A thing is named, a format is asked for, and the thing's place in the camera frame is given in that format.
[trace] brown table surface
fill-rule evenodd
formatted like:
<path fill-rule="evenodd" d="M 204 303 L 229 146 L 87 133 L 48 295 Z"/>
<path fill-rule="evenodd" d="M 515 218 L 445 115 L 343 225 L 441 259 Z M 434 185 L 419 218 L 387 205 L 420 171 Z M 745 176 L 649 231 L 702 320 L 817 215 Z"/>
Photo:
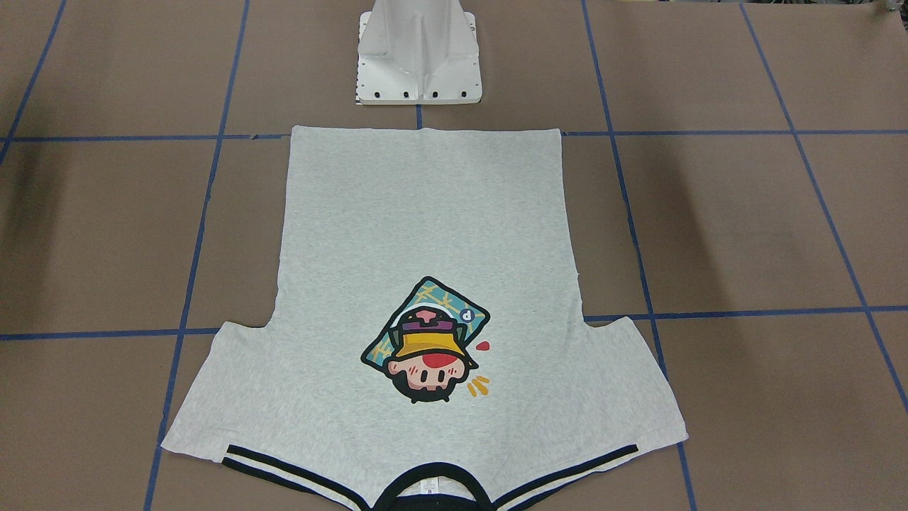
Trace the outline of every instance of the brown table surface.
<path fill-rule="evenodd" d="M 898 14 L 463 5 L 482 102 L 417 108 L 353 104 L 368 0 L 0 4 L 0 508 L 341 509 L 156 448 L 271 314 L 293 125 L 564 132 L 587 321 L 690 439 L 534 509 L 908 508 Z"/>

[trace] gray t-shirt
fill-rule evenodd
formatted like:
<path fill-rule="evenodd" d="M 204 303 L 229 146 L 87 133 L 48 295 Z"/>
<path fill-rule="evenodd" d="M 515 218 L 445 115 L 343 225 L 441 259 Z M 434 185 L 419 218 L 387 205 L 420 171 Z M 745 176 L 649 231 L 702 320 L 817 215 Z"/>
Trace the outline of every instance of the gray t-shirt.
<path fill-rule="evenodd" d="M 633 322 L 583 321 L 558 130 L 295 127 L 278 289 L 164 448 L 350 509 L 510 509 L 686 438 Z"/>

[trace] cartoon graphic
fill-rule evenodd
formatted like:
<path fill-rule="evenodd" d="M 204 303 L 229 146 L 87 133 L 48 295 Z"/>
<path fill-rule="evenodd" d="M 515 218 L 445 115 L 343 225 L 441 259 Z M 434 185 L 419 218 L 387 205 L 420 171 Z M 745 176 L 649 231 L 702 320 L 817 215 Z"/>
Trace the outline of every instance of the cartoon graphic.
<path fill-rule="evenodd" d="M 467 347 L 488 321 L 487 310 L 427 276 L 360 359 L 390 378 L 412 403 L 449 401 L 457 384 L 479 367 Z M 486 377 L 477 376 L 468 384 L 469 392 L 475 397 L 478 389 L 485 396 L 487 383 Z"/>

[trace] yellow burst mark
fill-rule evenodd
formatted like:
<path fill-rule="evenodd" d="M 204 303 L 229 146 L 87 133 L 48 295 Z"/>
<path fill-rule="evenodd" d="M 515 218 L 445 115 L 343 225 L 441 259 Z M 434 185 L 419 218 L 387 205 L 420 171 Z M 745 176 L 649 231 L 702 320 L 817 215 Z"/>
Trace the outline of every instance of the yellow burst mark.
<path fill-rule="evenodd" d="M 488 395 L 489 395 L 489 388 L 486 387 L 486 386 L 484 386 L 484 385 L 482 385 L 482 383 L 479 381 L 478 378 L 473 378 L 473 382 L 472 382 L 472 383 L 473 383 L 473 385 L 476 386 L 477 389 L 479 389 L 479 392 L 481 392 L 482 395 L 484 395 L 484 396 L 488 396 Z"/>

